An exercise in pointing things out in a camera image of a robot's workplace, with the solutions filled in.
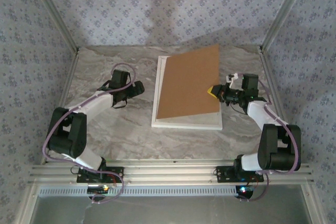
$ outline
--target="floral wallpaper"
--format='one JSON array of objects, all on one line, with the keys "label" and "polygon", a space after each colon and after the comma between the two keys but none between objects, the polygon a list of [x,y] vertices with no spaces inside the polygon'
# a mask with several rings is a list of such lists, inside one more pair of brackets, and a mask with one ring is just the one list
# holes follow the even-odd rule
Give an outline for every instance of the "floral wallpaper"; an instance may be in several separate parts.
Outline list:
[{"label": "floral wallpaper", "polygon": [[283,0],[53,0],[78,46],[261,44]]},{"label": "floral wallpaper", "polygon": [[12,223],[72,53],[40,0],[0,0],[0,223]]},{"label": "floral wallpaper", "polygon": [[336,1],[297,0],[268,52],[290,122],[302,130],[330,223],[336,223]]}]

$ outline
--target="brown cardboard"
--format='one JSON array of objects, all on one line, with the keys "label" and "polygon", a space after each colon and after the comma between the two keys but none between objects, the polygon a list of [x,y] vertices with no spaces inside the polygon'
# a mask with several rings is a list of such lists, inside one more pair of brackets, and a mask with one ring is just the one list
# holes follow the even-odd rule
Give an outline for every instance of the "brown cardboard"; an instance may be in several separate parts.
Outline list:
[{"label": "brown cardboard", "polygon": [[167,58],[157,119],[219,112],[207,90],[219,84],[219,45]]}]

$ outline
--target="marble surface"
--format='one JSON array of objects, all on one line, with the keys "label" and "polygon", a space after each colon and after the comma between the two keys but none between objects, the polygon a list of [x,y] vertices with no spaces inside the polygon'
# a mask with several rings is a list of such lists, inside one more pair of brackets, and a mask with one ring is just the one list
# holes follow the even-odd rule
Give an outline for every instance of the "marble surface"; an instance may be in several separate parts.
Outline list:
[{"label": "marble surface", "polygon": [[[188,50],[191,48],[91,47],[90,50],[79,50],[79,60],[67,96],[68,105],[75,105],[92,95],[110,79],[112,66],[119,62],[134,65],[137,80],[141,80],[145,87],[145,92],[130,99],[126,108],[106,110],[88,124],[87,144],[92,150],[107,159],[232,159],[238,154],[257,150],[261,130],[251,118],[233,111],[231,107],[222,106],[221,131],[151,127],[157,58]],[[221,47],[221,82],[225,83],[225,76],[234,72],[256,73],[266,82],[258,54],[236,47]]]}]

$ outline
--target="white board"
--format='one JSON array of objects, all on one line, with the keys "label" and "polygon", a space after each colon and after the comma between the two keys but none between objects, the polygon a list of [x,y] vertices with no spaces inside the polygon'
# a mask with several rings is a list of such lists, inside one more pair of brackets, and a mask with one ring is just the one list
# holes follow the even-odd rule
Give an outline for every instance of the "white board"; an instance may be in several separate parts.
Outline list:
[{"label": "white board", "polygon": [[156,82],[154,91],[154,103],[152,113],[152,127],[178,128],[178,129],[199,129],[199,130],[222,130],[221,109],[217,113],[208,113],[200,115],[179,116],[176,118],[157,119],[157,110],[159,108],[161,87],[166,65],[166,59],[169,56],[159,56],[156,71]]}]

